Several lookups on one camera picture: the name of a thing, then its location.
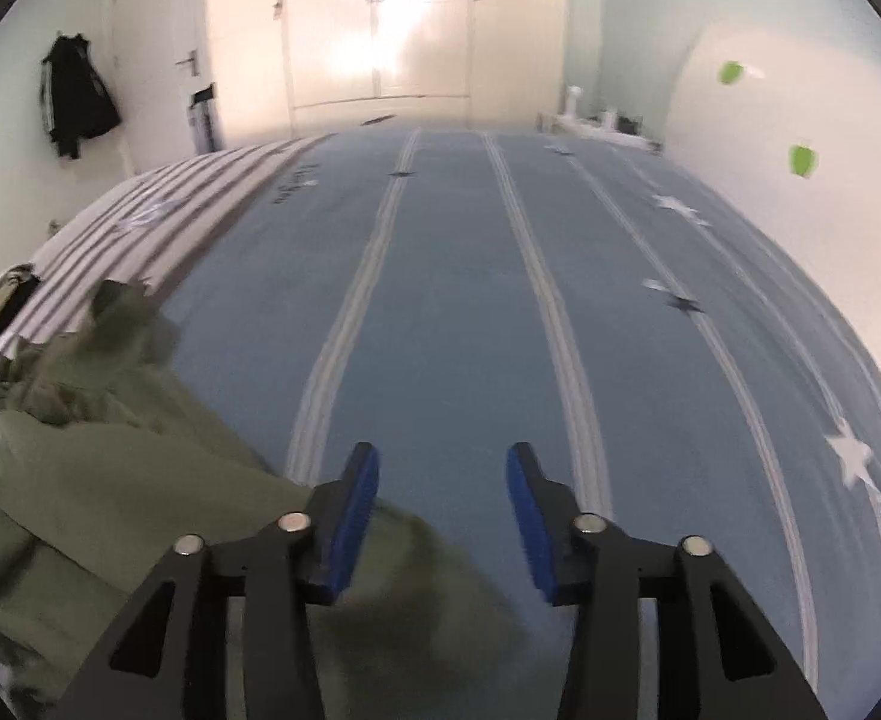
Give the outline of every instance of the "white wall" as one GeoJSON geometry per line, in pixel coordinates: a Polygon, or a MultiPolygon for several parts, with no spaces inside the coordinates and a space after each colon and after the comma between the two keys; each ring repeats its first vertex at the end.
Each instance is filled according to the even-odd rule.
{"type": "Polygon", "coordinates": [[[599,113],[598,66],[601,61],[604,0],[567,0],[567,40],[564,47],[564,86],[579,86],[581,116],[599,113]]]}
{"type": "Polygon", "coordinates": [[[818,283],[881,369],[881,61],[768,28],[708,28],[684,68],[665,154],[706,181],[818,283]],[[718,71],[753,71],[730,86],[718,71]],[[789,149],[813,148],[808,178],[789,149]]]}
{"type": "Polygon", "coordinates": [[[125,177],[122,132],[58,159],[40,117],[40,63],[58,30],[82,32],[110,86],[104,0],[18,0],[0,23],[0,271],[31,256],[52,218],[67,220],[125,177]]]}
{"type": "Polygon", "coordinates": [[[687,56],[719,22],[773,28],[881,65],[881,20],[865,0],[605,0],[599,95],[660,138],[687,56]]]}

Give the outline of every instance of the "black jacket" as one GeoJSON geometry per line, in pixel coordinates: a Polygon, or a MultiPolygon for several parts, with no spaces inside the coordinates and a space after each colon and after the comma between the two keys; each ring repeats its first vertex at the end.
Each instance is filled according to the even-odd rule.
{"type": "Polygon", "coordinates": [[[80,156],[77,141],[117,127],[121,117],[90,64],[83,35],[58,36],[41,63],[40,107],[58,156],[80,156]]]}

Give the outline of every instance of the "blue gripper pad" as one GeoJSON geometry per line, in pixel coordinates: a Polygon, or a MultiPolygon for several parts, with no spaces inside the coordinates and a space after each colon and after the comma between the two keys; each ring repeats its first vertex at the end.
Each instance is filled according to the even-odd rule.
{"type": "Polygon", "coordinates": [[[307,581],[313,603],[332,604],[354,573],[380,483],[380,455],[358,443],[336,482],[320,485],[307,504],[316,536],[307,581]]]}
{"type": "Polygon", "coordinates": [[[544,599],[552,604],[558,589],[558,578],[554,572],[554,551],[547,523],[531,487],[533,480],[528,478],[529,473],[540,473],[540,470],[536,465],[531,469],[528,461],[522,461],[521,452],[529,452],[532,457],[534,454],[527,445],[511,447],[507,454],[507,487],[511,503],[514,504],[514,516],[534,585],[544,594],[544,599]]]}

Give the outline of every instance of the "green cloth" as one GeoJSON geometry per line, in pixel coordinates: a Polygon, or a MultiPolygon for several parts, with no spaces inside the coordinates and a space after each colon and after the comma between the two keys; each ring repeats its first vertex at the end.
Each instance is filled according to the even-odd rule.
{"type": "MultiPolygon", "coordinates": [[[[157,363],[156,336],[142,292],[106,282],[79,333],[0,360],[0,665],[24,716],[55,703],[179,536],[245,538],[308,498],[157,363]]],[[[519,639],[462,554],[382,504],[351,589],[311,626],[332,719],[429,709],[519,639]]]]}

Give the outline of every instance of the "door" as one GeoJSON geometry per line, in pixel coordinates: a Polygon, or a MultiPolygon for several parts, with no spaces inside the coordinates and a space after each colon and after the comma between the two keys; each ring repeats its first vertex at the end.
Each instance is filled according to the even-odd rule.
{"type": "Polygon", "coordinates": [[[285,0],[207,0],[206,16],[224,147],[289,138],[285,0]]]}
{"type": "Polygon", "coordinates": [[[564,85],[567,0],[475,0],[471,122],[533,127],[564,85]]]}
{"type": "Polygon", "coordinates": [[[471,0],[376,0],[374,46],[380,94],[468,93],[471,0]]]}
{"type": "Polygon", "coordinates": [[[284,0],[293,106],[374,95],[372,0],[284,0]]]}
{"type": "Polygon", "coordinates": [[[188,107],[211,82],[202,0],[114,0],[113,44],[136,172],[194,154],[188,107]]]}

